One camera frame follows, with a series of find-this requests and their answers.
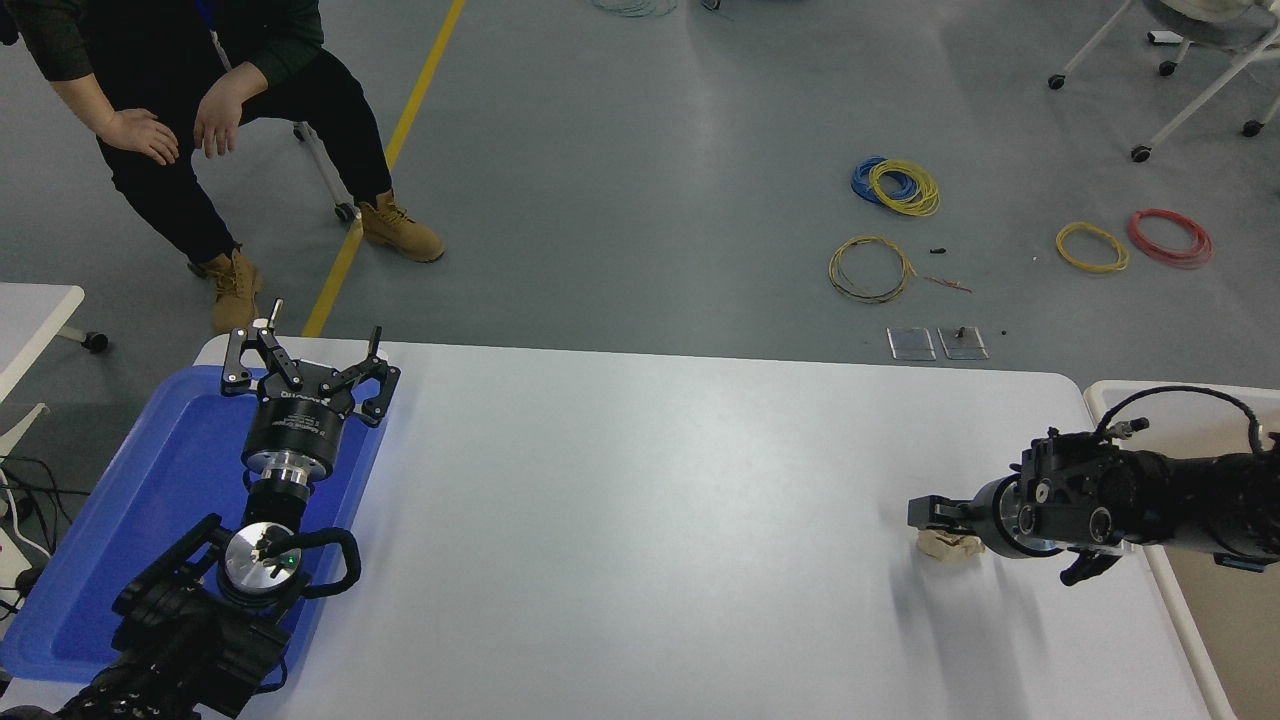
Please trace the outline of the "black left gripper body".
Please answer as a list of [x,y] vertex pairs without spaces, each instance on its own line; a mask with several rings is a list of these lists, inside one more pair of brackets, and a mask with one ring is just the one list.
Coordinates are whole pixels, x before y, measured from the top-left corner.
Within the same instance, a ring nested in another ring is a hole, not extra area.
[[243,447],[243,465],[262,471],[268,460],[287,454],[294,465],[308,471],[330,471],[337,461],[346,418],[355,398],[342,389],[333,397],[319,397],[282,389],[270,395],[257,388],[259,405]]

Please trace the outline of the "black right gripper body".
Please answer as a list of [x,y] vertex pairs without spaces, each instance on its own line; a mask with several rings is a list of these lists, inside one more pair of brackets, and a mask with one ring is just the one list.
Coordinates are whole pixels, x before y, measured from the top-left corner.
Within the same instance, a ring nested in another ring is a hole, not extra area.
[[1018,487],[1015,477],[992,480],[979,488],[968,502],[966,524],[989,551],[1006,559],[1029,559],[1027,547],[1009,529],[1004,500]]

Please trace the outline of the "person's right hand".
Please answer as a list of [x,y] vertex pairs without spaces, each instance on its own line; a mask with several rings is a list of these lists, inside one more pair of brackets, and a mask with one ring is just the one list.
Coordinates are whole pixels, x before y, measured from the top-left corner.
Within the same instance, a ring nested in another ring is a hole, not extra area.
[[180,159],[174,132],[145,109],[108,111],[93,122],[93,132],[109,147],[142,154],[160,165]]

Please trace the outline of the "person's left hand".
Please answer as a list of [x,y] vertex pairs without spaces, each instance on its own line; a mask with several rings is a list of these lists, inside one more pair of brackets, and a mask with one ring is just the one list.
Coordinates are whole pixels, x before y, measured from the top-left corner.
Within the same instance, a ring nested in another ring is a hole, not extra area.
[[206,159],[221,158],[236,150],[236,137],[243,114],[236,81],[223,76],[201,99],[195,117],[195,145]]

